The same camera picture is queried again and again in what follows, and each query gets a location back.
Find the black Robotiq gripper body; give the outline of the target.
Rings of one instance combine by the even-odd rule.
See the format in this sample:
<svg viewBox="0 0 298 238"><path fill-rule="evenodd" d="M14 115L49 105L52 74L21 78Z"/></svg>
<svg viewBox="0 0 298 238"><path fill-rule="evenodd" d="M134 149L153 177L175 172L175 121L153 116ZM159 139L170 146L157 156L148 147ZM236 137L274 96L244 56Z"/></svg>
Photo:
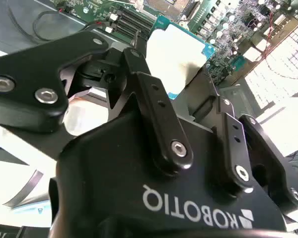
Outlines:
<svg viewBox="0 0 298 238"><path fill-rule="evenodd" d="M282 214L258 183L229 194L209 131L182 121L194 153L174 177L153 163L141 118L129 113L74 139L56 167L52 238L281 238Z"/></svg>

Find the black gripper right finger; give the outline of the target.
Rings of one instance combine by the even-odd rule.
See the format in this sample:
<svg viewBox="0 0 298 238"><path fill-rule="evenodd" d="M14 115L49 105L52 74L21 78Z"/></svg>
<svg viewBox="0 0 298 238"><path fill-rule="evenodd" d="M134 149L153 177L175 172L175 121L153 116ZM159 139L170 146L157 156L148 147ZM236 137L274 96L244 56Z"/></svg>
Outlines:
<svg viewBox="0 0 298 238"><path fill-rule="evenodd" d="M251 191L254 167L265 171L268 196L282 211L298 211L298 176L281 152L265 134L261 125L251 116L236 119L233 106L221 97L210 78L206 79L211 106L206 124L220 139L223 156L220 162L220 181L233 196Z"/></svg>

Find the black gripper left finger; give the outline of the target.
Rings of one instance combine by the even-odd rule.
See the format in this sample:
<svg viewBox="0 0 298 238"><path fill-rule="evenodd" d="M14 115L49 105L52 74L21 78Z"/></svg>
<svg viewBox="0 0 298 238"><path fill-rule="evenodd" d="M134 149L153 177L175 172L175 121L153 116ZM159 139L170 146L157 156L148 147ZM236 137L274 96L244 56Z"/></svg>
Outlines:
<svg viewBox="0 0 298 238"><path fill-rule="evenodd" d="M143 53L110 48L87 31L0 57L0 148L54 175L70 98L96 68L102 76L91 85L107 91L110 118L139 111L158 168L168 175L190 168L192 148Z"/></svg>

